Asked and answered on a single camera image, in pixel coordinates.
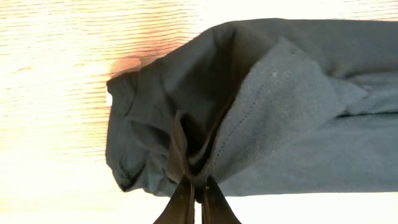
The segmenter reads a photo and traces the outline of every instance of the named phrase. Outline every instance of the clothing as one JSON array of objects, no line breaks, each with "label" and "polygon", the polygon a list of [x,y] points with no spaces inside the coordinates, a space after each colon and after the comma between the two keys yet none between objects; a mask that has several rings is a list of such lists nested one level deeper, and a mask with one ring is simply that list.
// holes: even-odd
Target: clothing
[{"label": "clothing", "polygon": [[398,191],[398,23],[228,22],[110,80],[120,188]]}]

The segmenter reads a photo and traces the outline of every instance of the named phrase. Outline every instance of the wrinkled fabric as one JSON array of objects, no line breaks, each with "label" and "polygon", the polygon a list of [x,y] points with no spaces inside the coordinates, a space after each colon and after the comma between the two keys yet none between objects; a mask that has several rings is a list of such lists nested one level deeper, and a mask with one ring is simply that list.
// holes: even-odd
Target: wrinkled fabric
[{"label": "wrinkled fabric", "polygon": [[226,196],[398,191],[398,23],[258,19],[213,27],[111,79],[120,188]]}]

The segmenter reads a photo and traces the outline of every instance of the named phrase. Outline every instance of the stitched seam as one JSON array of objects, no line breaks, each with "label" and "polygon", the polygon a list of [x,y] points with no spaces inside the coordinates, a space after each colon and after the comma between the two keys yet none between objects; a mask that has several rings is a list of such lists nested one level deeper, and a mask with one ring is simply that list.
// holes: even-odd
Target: stitched seam
[{"label": "stitched seam", "polygon": [[219,154],[224,150],[225,146],[226,146],[226,142],[230,139],[230,137],[235,133],[235,131],[240,127],[240,125],[243,124],[243,122],[249,117],[249,115],[251,114],[251,112],[253,111],[254,107],[257,105],[257,99],[259,98],[260,93],[262,92],[262,89],[264,88],[265,82],[263,82],[260,86],[260,89],[258,89],[257,93],[256,93],[256,97],[254,98],[254,101],[252,102],[249,111],[245,114],[245,116],[239,121],[238,125],[236,125],[233,130],[228,134],[228,136],[226,137],[226,139],[223,141],[223,143],[221,144],[221,148],[220,150],[217,152],[217,155],[214,159],[213,162],[213,166],[216,164],[217,160],[218,160],[218,156]]}]

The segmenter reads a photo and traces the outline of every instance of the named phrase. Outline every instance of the black cloth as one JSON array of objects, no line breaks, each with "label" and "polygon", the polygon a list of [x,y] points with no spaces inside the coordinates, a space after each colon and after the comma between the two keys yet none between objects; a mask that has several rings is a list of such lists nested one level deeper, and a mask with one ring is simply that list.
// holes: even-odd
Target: black cloth
[{"label": "black cloth", "polygon": [[107,85],[125,192],[398,191],[396,22],[227,22]]}]

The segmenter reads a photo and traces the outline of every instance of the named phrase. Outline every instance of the grasped fabric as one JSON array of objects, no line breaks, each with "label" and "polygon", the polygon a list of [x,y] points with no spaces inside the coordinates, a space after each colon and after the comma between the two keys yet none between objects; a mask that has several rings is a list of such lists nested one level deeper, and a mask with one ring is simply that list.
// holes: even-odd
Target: grasped fabric
[{"label": "grasped fabric", "polygon": [[213,27],[108,82],[127,192],[212,175],[226,196],[398,191],[398,23]]}]

